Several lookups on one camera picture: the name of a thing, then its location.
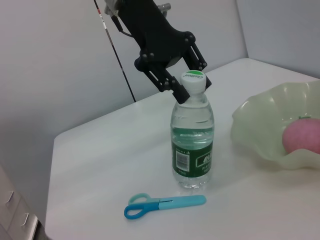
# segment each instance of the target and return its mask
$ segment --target white table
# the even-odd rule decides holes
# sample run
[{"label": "white table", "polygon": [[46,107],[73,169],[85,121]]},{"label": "white table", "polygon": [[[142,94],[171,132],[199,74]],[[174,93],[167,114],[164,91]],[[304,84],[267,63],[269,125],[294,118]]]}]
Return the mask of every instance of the white table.
[{"label": "white table", "polygon": [[[175,99],[171,92],[153,95],[55,139],[45,225],[51,239],[320,239],[320,171],[281,171],[230,140],[232,113],[248,97],[315,78],[251,59],[207,76],[215,117],[211,184],[190,191],[175,183],[170,140]],[[124,208],[137,193],[204,194],[207,203],[130,221]]]}]

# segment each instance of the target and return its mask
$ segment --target scissors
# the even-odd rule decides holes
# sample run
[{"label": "scissors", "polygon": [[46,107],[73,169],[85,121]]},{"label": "scissors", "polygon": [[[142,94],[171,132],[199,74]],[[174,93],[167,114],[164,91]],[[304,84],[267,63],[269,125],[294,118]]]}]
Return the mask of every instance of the scissors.
[{"label": "scissors", "polygon": [[[140,198],[145,198],[145,201],[135,202]],[[138,219],[151,211],[202,205],[205,204],[206,201],[207,200],[204,195],[151,198],[146,193],[138,193],[129,199],[128,206],[124,209],[124,216],[127,219]],[[141,211],[136,214],[129,215],[128,212],[131,210]]]}]

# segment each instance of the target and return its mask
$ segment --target water bottle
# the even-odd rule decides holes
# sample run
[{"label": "water bottle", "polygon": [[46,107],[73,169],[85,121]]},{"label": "water bottle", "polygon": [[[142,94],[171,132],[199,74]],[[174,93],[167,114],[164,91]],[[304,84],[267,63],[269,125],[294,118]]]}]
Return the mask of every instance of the water bottle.
[{"label": "water bottle", "polygon": [[211,178],[215,120],[204,94],[207,76],[197,70],[184,72],[181,84],[189,99],[175,104],[171,116],[172,173],[184,188],[196,189]]}]

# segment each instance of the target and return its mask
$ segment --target white wall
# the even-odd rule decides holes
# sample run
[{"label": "white wall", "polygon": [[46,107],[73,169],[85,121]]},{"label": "white wall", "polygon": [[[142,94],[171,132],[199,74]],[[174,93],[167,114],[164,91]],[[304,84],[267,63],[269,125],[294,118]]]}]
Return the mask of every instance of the white wall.
[{"label": "white wall", "polygon": [[54,138],[133,103],[93,0],[0,3],[0,164],[45,221]]},{"label": "white wall", "polygon": [[249,58],[320,78],[320,0],[238,0]]},{"label": "white wall", "polygon": [[[169,23],[179,31],[195,35],[195,43],[208,63],[205,72],[247,57],[236,0],[155,0],[158,5],[167,2],[172,6],[167,15]],[[105,1],[97,0],[97,4],[104,12]],[[108,15],[102,15],[135,98],[141,100],[157,93],[158,89],[134,66],[139,57],[138,44],[120,33]],[[169,68],[178,79],[186,70],[183,60]]]}]

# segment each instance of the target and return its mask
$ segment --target ball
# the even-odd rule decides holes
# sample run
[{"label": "ball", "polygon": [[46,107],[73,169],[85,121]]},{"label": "ball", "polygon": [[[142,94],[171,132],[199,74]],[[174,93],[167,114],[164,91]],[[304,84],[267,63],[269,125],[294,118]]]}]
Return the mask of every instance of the ball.
[{"label": "ball", "polygon": [[298,149],[320,154],[320,119],[302,118],[292,122],[283,132],[282,144],[288,154]]}]

